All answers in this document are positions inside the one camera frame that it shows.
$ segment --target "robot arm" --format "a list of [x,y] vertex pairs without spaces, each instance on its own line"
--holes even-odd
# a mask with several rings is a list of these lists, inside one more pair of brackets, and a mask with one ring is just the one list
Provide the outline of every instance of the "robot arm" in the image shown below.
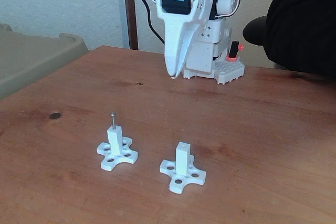
[[240,0],[152,0],[165,23],[165,63],[172,78],[213,78],[215,60],[229,51],[231,29],[225,18]]

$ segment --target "wooden table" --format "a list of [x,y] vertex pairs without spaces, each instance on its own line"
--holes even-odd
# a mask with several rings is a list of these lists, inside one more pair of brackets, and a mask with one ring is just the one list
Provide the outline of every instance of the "wooden table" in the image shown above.
[[[172,80],[162,55],[100,47],[0,102],[0,223],[336,223],[335,100],[290,71]],[[139,158],[106,172],[113,110]],[[207,172],[181,195],[159,172],[179,141]]]

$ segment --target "metal pin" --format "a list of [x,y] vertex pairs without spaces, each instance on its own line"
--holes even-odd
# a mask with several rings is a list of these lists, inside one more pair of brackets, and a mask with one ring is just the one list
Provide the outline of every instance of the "metal pin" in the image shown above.
[[114,122],[114,117],[117,115],[117,113],[115,113],[114,111],[110,113],[110,116],[112,117],[112,129],[116,129],[116,125],[115,125],[115,122]]

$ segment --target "black chair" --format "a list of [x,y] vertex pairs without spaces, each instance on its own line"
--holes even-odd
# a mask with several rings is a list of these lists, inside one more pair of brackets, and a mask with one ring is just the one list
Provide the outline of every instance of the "black chair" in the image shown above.
[[245,26],[243,37],[247,42],[262,46],[266,30],[266,18],[267,16],[256,18]]

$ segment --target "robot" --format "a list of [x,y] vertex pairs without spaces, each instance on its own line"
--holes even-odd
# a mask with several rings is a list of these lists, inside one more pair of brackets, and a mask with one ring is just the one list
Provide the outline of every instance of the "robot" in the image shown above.
[[234,15],[240,0],[152,0],[164,20],[164,58],[168,74],[177,78],[214,78],[218,84],[243,76],[245,66],[231,42],[226,18]]

